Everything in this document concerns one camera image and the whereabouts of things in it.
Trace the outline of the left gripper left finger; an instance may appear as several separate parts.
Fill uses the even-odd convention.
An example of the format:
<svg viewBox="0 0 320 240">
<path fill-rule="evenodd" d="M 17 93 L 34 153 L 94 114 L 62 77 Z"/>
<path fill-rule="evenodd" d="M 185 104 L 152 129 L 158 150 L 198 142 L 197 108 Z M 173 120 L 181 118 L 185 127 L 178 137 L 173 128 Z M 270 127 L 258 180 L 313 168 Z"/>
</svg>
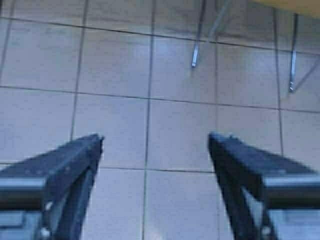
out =
<svg viewBox="0 0 320 240">
<path fill-rule="evenodd" d="M 3 240 L 78 240 L 103 153 L 91 134 L 0 171 Z"/>
</svg>

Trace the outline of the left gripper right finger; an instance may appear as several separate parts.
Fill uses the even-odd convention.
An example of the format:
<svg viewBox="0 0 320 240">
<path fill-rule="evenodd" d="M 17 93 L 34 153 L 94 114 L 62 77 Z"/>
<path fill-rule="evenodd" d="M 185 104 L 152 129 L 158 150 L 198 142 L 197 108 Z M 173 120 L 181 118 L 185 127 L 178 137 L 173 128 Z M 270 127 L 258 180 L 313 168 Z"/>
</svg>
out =
<svg viewBox="0 0 320 240">
<path fill-rule="evenodd" d="M 234 239 L 319 239 L 318 171 L 216 132 L 207 147 Z"/>
</svg>

